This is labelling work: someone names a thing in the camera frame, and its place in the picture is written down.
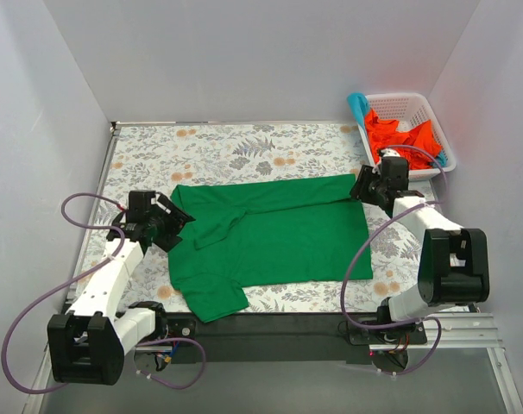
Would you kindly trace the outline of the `green t shirt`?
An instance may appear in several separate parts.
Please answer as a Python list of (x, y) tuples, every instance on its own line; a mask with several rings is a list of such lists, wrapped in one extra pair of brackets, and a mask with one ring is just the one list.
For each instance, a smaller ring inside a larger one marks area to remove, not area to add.
[(248, 307), (245, 288), (340, 281), (369, 238), (353, 174), (240, 185), (177, 185), (193, 216), (168, 254), (169, 276), (208, 323)]

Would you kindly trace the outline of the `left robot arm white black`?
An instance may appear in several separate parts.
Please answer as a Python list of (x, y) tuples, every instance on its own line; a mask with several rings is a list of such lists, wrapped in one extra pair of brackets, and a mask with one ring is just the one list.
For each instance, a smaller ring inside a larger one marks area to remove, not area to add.
[(118, 310), (125, 287), (149, 248), (169, 252), (193, 217), (158, 191), (131, 191), (107, 227), (101, 267), (80, 296), (47, 325), (54, 379), (59, 383), (115, 384), (136, 345), (171, 339), (163, 304), (135, 302)]

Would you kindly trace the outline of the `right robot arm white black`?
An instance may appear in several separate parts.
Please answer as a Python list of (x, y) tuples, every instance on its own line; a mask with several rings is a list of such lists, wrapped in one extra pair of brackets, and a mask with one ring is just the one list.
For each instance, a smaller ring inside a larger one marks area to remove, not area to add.
[(417, 283), (385, 299), (371, 324), (352, 321), (358, 328), (376, 330), (384, 342), (398, 341), (407, 325), (456, 305), (483, 303), (490, 292), (488, 240), (484, 231), (466, 228), (443, 216), (418, 191), (409, 189), (405, 158), (391, 154), (378, 166), (363, 166), (350, 191), (356, 201), (380, 207), (389, 221), (362, 244), (344, 276), (340, 306), (345, 309), (345, 288), (356, 262), (371, 242), (392, 223), (401, 223), (421, 243)]

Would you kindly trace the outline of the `orange t shirt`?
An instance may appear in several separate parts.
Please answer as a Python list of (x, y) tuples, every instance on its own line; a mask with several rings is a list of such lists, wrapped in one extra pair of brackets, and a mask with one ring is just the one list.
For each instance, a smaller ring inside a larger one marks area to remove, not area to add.
[(374, 110), (370, 110), (364, 117), (370, 153), (375, 163), (380, 160), (379, 151), (381, 149), (393, 145), (408, 145), (426, 151), (440, 166), (445, 166), (444, 151), (434, 139), (430, 120), (404, 132), (397, 129), (399, 123), (394, 119), (381, 119)]

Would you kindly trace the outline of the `white plastic basket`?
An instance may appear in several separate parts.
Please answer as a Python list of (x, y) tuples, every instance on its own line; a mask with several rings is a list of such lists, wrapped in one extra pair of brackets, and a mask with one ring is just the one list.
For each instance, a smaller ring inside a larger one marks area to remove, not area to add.
[[(428, 120), (432, 122), (434, 139), (442, 146), (444, 151), (445, 166), (440, 166), (429, 153), (418, 147), (410, 147), (408, 145), (390, 146), (390, 148), (398, 151), (400, 155), (406, 157), (409, 161), (409, 178), (411, 180), (427, 180), (437, 176), (440, 172), (449, 173), (455, 169), (457, 162), (451, 146), (445, 138), (444, 132), (432, 111), (431, 105), (424, 96), (411, 92), (365, 96), (369, 101), (370, 109), (374, 110), (378, 117), (381, 119), (394, 119), (400, 122), (397, 128), (400, 132), (413, 129)], [(374, 162), (370, 153), (366, 130), (362, 130), (359, 126), (358, 129), (362, 137), (362, 144), (369, 159), (369, 164), (375, 166), (378, 162)]]

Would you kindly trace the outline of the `floral table mat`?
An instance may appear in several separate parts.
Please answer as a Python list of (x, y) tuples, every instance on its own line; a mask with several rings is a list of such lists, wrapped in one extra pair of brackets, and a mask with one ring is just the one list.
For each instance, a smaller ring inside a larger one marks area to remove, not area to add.
[[(116, 215), (114, 200), (131, 190), (170, 194), (176, 185), (227, 185), (356, 173), (368, 161), (351, 124), (237, 124), (122, 126), (108, 152), (102, 177), (104, 200), (97, 224)], [(369, 230), (387, 223), (374, 206), (364, 209)], [(373, 277), (345, 288), (350, 311), (374, 311), (380, 302), (416, 283), (418, 239), (398, 223), (372, 242)], [(251, 312), (335, 312), (339, 281), (264, 285), (246, 289)]]

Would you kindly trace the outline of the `light blue t shirt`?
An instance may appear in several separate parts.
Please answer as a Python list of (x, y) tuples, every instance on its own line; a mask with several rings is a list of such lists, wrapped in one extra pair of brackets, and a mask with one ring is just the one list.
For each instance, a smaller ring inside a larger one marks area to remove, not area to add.
[(365, 116), (370, 111), (370, 104), (366, 96), (360, 92), (351, 93), (347, 96), (347, 104), (357, 125), (365, 130)]

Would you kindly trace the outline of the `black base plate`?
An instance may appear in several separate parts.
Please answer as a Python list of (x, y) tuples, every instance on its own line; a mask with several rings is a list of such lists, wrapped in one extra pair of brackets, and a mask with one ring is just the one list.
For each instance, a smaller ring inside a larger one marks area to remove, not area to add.
[(370, 349), (427, 344), (421, 325), (392, 331), (358, 329), (340, 313), (236, 313), (202, 323), (192, 313), (169, 313), (164, 329), (171, 339), (190, 337), (209, 362), (342, 361), (368, 365)]

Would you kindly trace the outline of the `aluminium frame rail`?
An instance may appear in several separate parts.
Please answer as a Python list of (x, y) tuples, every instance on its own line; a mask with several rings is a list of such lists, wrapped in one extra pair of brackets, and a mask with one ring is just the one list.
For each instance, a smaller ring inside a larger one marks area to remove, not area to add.
[[(148, 253), (122, 305), (158, 299), (185, 311), (160, 250)], [(133, 354), (115, 386), (69, 386), (29, 397), (23, 413), (522, 413), (490, 314), (448, 312), (434, 356), (398, 379), (342, 361), (212, 363), (194, 386), (165, 389), (136, 373)]]

